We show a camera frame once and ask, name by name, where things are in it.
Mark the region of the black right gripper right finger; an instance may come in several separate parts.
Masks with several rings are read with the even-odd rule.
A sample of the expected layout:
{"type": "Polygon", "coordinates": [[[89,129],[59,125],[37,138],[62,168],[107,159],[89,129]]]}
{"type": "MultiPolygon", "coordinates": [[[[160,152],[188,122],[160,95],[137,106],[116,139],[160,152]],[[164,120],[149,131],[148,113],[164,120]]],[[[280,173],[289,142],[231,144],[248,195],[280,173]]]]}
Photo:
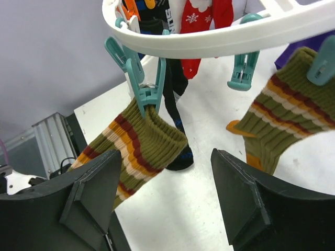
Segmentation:
{"type": "Polygon", "coordinates": [[[234,250],[334,250],[334,196],[305,189],[213,149],[211,166],[234,250]]]}

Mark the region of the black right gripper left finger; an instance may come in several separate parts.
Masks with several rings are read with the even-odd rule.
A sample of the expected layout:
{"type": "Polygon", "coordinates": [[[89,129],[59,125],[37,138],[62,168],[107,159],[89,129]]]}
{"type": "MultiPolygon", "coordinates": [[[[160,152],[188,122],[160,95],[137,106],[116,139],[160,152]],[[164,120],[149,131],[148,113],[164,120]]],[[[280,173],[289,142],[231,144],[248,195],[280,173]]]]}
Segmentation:
{"type": "Polygon", "coordinates": [[[1,194],[1,250],[100,250],[120,170],[121,153],[107,151],[14,195],[1,194]]]}

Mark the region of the olive striped sock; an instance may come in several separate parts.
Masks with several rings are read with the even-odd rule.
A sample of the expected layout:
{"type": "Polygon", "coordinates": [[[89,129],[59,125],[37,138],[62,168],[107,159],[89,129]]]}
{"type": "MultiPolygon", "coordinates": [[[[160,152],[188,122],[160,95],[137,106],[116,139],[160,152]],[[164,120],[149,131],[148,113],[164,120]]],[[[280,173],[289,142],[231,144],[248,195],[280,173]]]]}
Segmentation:
{"type": "Polygon", "coordinates": [[[270,175],[296,142],[334,130],[334,79],[317,86],[307,78],[317,52],[297,49],[274,73],[240,120],[226,129],[244,140],[247,164],[270,175]]]}
{"type": "Polygon", "coordinates": [[[121,173],[114,201],[117,208],[171,164],[188,144],[187,137],[163,120],[155,108],[141,115],[133,99],[69,167],[73,171],[109,150],[121,153],[121,173]]]}

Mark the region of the teal clothespin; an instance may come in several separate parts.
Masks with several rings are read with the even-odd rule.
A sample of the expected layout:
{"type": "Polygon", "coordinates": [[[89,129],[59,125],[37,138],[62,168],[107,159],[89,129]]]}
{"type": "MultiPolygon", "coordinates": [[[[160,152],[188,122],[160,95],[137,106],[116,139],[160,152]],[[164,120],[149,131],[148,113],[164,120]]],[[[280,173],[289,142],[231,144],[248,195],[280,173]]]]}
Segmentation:
{"type": "Polygon", "coordinates": [[[165,83],[166,59],[159,58],[155,84],[144,84],[144,70],[138,59],[134,57],[126,61],[126,70],[130,80],[138,108],[143,118],[146,117],[146,106],[154,106],[159,112],[165,83]]]}
{"type": "Polygon", "coordinates": [[[259,51],[255,51],[234,56],[234,67],[231,80],[227,82],[228,87],[243,92],[251,88],[259,54],[259,51]]]}
{"type": "Polygon", "coordinates": [[[324,40],[307,73],[310,82],[324,86],[334,77],[334,35],[324,40]]]}

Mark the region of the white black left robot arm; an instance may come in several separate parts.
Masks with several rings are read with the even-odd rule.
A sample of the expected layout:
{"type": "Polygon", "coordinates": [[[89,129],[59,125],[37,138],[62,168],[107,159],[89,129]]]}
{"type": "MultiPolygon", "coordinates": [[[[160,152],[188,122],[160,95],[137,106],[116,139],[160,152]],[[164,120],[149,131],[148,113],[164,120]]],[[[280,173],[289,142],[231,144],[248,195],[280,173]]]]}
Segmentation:
{"type": "Polygon", "coordinates": [[[15,171],[9,165],[1,165],[1,194],[14,195],[19,191],[38,185],[46,178],[36,175],[25,175],[15,171]]]}

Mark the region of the white round sock hanger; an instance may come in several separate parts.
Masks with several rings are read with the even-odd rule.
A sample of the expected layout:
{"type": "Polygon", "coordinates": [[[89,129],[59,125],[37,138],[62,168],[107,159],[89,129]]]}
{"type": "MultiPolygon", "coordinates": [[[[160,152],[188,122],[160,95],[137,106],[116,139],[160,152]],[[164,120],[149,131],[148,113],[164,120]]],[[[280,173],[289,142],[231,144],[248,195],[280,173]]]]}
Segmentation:
{"type": "Polygon", "coordinates": [[[197,33],[144,35],[131,22],[116,26],[121,1],[103,1],[102,13],[115,37],[146,55],[172,59],[212,58],[278,47],[334,29],[334,1],[301,5],[296,1],[262,1],[260,20],[197,33]]]}

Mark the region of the red santa sock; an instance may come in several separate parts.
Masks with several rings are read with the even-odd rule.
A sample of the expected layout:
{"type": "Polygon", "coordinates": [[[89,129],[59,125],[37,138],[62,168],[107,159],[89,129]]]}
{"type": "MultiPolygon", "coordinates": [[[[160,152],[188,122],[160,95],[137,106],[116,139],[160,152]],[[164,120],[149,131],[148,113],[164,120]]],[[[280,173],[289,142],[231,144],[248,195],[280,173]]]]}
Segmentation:
{"type": "Polygon", "coordinates": [[[212,22],[215,29],[231,26],[234,18],[232,1],[186,1],[180,33],[207,31],[212,22]]]}

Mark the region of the black blue patterned sock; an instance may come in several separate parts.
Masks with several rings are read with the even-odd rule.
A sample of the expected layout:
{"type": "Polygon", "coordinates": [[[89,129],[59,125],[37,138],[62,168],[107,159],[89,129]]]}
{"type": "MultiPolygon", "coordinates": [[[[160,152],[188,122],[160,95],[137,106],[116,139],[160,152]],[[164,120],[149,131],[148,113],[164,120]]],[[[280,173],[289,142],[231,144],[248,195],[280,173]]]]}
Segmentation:
{"type": "MultiPolygon", "coordinates": [[[[140,16],[139,26],[142,34],[161,35],[164,29],[171,34],[175,33],[175,25],[168,1],[154,1],[153,9],[147,6],[146,1],[135,1],[135,3],[140,16]]],[[[175,126],[182,133],[185,133],[185,130],[176,103],[184,94],[187,86],[188,80],[184,75],[181,60],[166,59],[164,103],[175,126]]],[[[171,171],[185,170],[193,163],[192,150],[189,146],[186,146],[167,169],[171,171]]]]}

